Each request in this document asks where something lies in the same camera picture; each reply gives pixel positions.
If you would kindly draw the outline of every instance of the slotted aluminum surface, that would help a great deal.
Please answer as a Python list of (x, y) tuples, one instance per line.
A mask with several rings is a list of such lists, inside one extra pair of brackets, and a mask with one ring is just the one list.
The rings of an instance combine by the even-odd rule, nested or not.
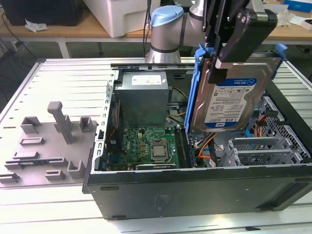
[(308, 79), (287, 61), (278, 69), (274, 83), (312, 128), (312, 85)]
[[(110, 63), (141, 63), (141, 58), (120, 59), (48, 59), (45, 63), (37, 63), (23, 84), (12, 97), (7, 107), (0, 114), (0, 165), (6, 152), (13, 150), (20, 136), (20, 123), (26, 115), (37, 115), (40, 121), (54, 121), (46, 112), (45, 101), (62, 98), (64, 114), (72, 120), (81, 115), (91, 115), (99, 121), (99, 101), (104, 85), (95, 73), (100, 74), (109, 69)], [(194, 62), (183, 59), (183, 62)], [(279, 69), (275, 83), (292, 103), (305, 121), (311, 119), (312, 92), (306, 85), (306, 79), (291, 64), (283, 63)], [(35, 75), (41, 74), (47, 85), (33, 84)], [(68, 84), (76, 86), (64, 87), (57, 83), (67, 74)], [(93, 201), (91, 195), (83, 195), (81, 186), (40, 188), (21, 190), (0, 190), (0, 230), (3, 233), (33, 233), (34, 230), (45, 229), (71, 230), (73, 233), (85, 233), (101, 227), (104, 233), (245, 233), (245, 227), (261, 228), (259, 233), (309, 233), (312, 230), (312, 193), (307, 194), (295, 204), (282, 212), (217, 214), (186, 217), (135, 219), (106, 221)]]

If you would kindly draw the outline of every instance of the blue drive bracket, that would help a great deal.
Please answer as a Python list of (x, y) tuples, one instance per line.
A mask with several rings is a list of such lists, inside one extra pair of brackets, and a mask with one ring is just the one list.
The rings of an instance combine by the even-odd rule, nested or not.
[(286, 58), (286, 54), (285, 54), (285, 51), (288, 49), (288, 47), (285, 45), (285, 44), (282, 44), (282, 43), (279, 43), (275, 46), (275, 52), (280, 56), (281, 60), (275, 70), (275, 72), (273, 73), (272, 75), (272, 79), (275, 78), (276, 76), (276, 73), (277, 73), (277, 70), (279, 69), (279, 67), (281, 66), (281, 64), (283, 63), (283, 61), (286, 61), (287, 58)]
[(209, 53), (211, 48), (205, 48), (203, 44), (199, 45), (199, 49), (195, 52), (195, 68), (193, 72), (193, 78), (192, 78), (192, 84), (191, 84), (191, 90), (189, 95), (189, 101), (187, 103), (187, 110), (186, 110), (186, 116), (184, 121), (184, 127), (186, 133), (190, 133), (190, 124), (193, 116), (193, 109), (196, 101), (196, 94), (198, 89), (198, 84), (201, 77), (201, 70), (199, 68), (199, 63), (201, 62), (201, 59), (205, 53)]
[[(275, 47), (275, 52), (281, 57), (281, 61), (278, 64), (276, 71), (274, 72), (272, 76), (272, 79), (274, 79), (277, 73), (277, 69), (280, 67), (282, 62), (286, 60), (286, 55), (285, 55), (286, 49), (287, 49), (287, 46), (282, 43), (277, 44)], [(193, 72), (191, 90), (189, 94), (189, 101), (188, 101), (187, 111), (186, 111), (186, 116), (185, 116), (185, 121), (184, 121), (184, 127), (185, 127), (185, 131), (187, 134), (190, 133), (190, 124), (191, 124), (191, 120), (193, 116), (194, 105), (196, 102), (197, 89), (198, 89), (198, 85), (199, 85), (200, 78), (201, 78), (201, 70), (199, 68), (199, 64), (205, 53), (208, 53), (211, 55), (213, 52), (214, 52), (213, 47), (205, 48), (204, 45), (200, 44), (199, 49), (197, 49), (195, 53), (195, 69)]]

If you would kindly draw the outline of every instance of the white box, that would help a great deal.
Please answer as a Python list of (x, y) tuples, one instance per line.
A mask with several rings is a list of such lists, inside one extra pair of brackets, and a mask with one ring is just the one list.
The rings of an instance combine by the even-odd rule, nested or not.
[[(147, 0), (83, 0), (112, 38), (144, 27)], [(160, 0), (152, 0), (152, 12)]]

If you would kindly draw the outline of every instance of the hard disk label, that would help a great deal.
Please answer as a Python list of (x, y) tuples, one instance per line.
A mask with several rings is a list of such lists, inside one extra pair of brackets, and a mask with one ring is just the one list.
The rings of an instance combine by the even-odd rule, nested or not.
[(226, 79), (214, 87), (205, 123), (211, 128), (234, 125), (247, 104), (244, 96), (256, 85), (254, 78)]
[(161, 85), (161, 76), (160, 75), (133, 76), (132, 85)]

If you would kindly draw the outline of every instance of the cpu socket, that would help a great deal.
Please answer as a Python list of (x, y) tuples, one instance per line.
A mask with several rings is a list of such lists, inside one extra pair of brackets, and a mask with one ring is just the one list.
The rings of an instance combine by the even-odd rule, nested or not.
[(164, 162), (168, 160), (167, 141), (153, 140), (150, 141), (151, 160), (155, 162)]

